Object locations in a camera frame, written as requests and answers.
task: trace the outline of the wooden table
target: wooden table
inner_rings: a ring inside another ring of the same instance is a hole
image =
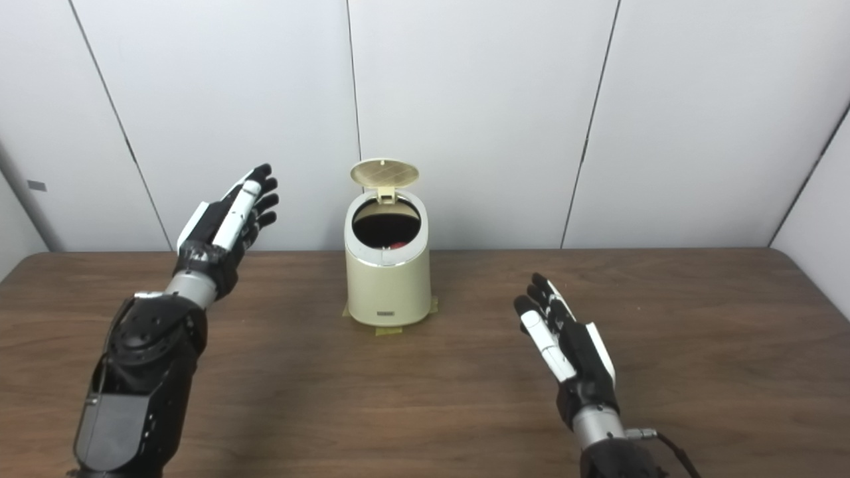
[[[769,249],[437,252],[439,314],[342,318],[341,253],[252,253],[209,311],[171,477],[578,476],[512,301],[538,270],[617,368],[627,426],[706,478],[850,473],[850,324]],[[0,284],[0,475],[61,477],[107,325],[167,253],[45,253]],[[672,476],[683,470],[647,443]]]

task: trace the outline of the cream trash can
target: cream trash can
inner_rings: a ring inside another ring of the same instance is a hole
[[[345,216],[348,312],[375,327],[419,322],[431,310],[431,264],[425,205],[408,191],[419,178],[406,162],[370,159],[351,168],[368,190]]]

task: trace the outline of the white wall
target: white wall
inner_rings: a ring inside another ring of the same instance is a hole
[[[434,248],[558,248],[616,1],[351,2],[363,157],[416,164]]]
[[[172,244],[269,162],[278,224],[255,248],[342,248],[360,193],[344,0],[74,4]]]
[[[47,250],[9,183],[0,174],[0,280],[23,258]]]
[[[788,254],[850,317],[850,119],[845,119],[774,248]]]
[[[850,100],[846,0],[623,2],[568,248],[767,246]]]
[[[0,161],[51,245],[167,250],[68,2],[0,2],[0,65]]]
[[[0,3],[0,166],[48,245],[167,249],[270,162],[258,248],[340,248],[349,167],[394,156],[435,248],[562,246],[616,0],[74,5],[139,167],[70,5]],[[622,2],[563,246],[767,245],[850,100],[847,25],[842,0]]]

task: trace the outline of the open lid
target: open lid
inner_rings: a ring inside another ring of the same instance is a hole
[[[376,157],[355,164],[351,168],[351,179],[363,187],[377,189],[379,203],[392,204],[395,202],[395,188],[416,182],[419,170],[398,159]]]

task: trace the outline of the robotic arm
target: robotic arm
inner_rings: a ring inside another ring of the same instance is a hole
[[[271,166],[202,202],[178,239],[164,292],[126,299],[94,369],[74,442],[84,478],[159,478],[177,452],[192,375],[207,345],[206,308],[233,290],[236,268],[275,222]]]
[[[582,478],[663,478],[645,449],[634,441],[658,438],[692,476],[699,478],[685,452],[652,429],[623,428],[614,394],[614,364],[599,331],[575,319],[564,297],[546,277],[534,274],[527,294],[514,300],[520,329],[531,336],[558,381],[561,419],[581,448]]]

